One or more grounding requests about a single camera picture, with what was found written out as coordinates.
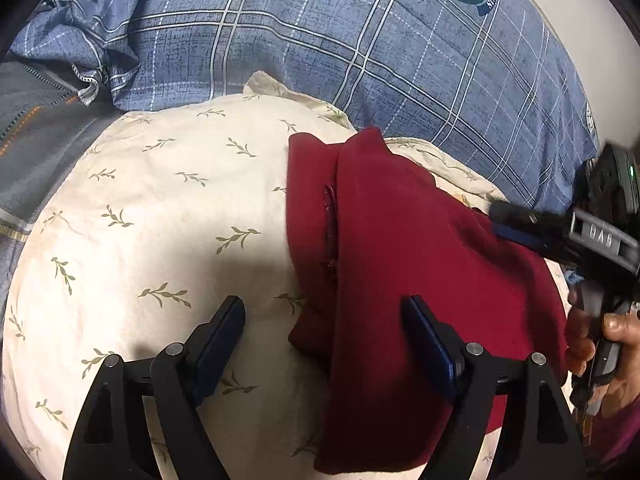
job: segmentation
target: orange stitching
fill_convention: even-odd
[[[38,110],[40,110],[42,107],[41,106],[36,106],[35,108],[32,108],[31,111],[25,116],[25,118],[23,120],[20,121],[20,124],[18,124],[14,130],[14,132],[9,135],[6,140],[4,141],[4,146],[2,146],[2,148],[0,148],[0,156],[3,156],[6,153],[7,148],[9,147],[9,144],[11,144],[11,140],[20,132],[21,128],[38,112]]]

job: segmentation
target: red fabric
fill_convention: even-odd
[[[544,261],[495,237],[489,219],[435,187],[368,128],[344,144],[289,140],[289,250],[308,300],[289,340],[330,362],[316,469],[398,471],[425,463],[450,408],[431,391],[401,327],[420,294],[466,341],[564,382],[564,310]],[[488,432],[501,425],[494,403]]]

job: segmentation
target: metal screw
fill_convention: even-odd
[[[544,363],[546,363],[545,355],[541,354],[540,352],[533,352],[533,354],[531,354],[531,360],[539,366],[542,366]]]
[[[484,352],[484,348],[482,348],[482,345],[480,343],[467,343],[466,351],[471,355],[480,355],[482,352]]]
[[[171,343],[167,348],[164,349],[169,355],[179,355],[184,348],[182,343]]]
[[[116,354],[110,354],[104,358],[104,365],[107,368],[113,368],[116,364],[118,364],[119,361],[120,358]]]

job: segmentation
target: blue plaid fabric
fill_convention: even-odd
[[[426,139],[513,202],[561,210],[596,154],[567,52],[529,0],[44,0],[12,51],[123,110],[240,92],[257,70],[356,127]]]

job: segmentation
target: hand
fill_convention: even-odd
[[[573,307],[569,311],[565,335],[568,344],[567,367],[572,374],[581,376],[587,361],[593,359],[596,347],[587,337],[593,319],[580,309],[578,286],[573,286],[569,291],[568,301]],[[634,313],[628,316],[605,314],[602,333],[610,341],[623,344],[616,376],[609,384],[598,387],[590,401],[602,399],[600,413],[609,418],[640,395],[640,319]]]

